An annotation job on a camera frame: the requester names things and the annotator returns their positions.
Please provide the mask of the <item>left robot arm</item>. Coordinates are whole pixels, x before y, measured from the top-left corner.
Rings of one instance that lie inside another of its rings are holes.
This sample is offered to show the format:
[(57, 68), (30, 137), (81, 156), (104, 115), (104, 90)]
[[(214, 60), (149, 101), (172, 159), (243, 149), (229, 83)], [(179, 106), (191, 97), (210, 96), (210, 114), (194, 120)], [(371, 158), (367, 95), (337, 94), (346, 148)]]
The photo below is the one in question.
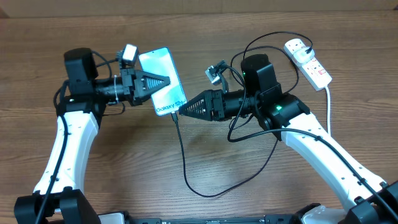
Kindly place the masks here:
[(40, 181), (32, 195), (18, 197), (14, 215), (18, 223), (48, 223), (59, 212), (60, 223), (131, 223), (128, 212), (98, 215), (84, 195), (85, 171), (91, 145), (98, 134), (107, 106), (143, 104), (152, 94), (170, 85), (170, 78), (134, 68), (136, 46), (118, 53), (120, 74), (98, 78), (89, 48), (64, 54), (68, 80), (53, 98), (57, 135)]

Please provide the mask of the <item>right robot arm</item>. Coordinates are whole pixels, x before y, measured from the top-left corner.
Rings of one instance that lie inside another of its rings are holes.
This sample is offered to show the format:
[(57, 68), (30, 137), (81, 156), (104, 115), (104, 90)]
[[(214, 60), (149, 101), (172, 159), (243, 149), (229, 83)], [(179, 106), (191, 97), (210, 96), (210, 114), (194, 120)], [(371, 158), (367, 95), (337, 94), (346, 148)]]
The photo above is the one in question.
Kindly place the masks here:
[(243, 89), (205, 90), (179, 113), (206, 121), (236, 120), (249, 114), (262, 131), (237, 141), (272, 133), (299, 153), (328, 184), (342, 208), (313, 203), (292, 215), (291, 223), (397, 223), (397, 183), (388, 184), (361, 165), (321, 126), (296, 96), (283, 92), (266, 54), (241, 62)]

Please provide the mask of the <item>Samsung Galaxy smartphone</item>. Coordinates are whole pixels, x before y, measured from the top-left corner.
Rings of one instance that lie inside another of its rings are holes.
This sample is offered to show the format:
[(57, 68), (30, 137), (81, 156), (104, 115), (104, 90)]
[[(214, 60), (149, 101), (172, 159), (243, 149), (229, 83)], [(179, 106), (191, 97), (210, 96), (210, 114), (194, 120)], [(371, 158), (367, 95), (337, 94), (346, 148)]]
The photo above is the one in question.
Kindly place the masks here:
[(140, 54), (144, 72), (149, 73), (146, 88), (150, 90), (157, 116), (178, 111), (187, 102), (171, 51), (167, 47)]

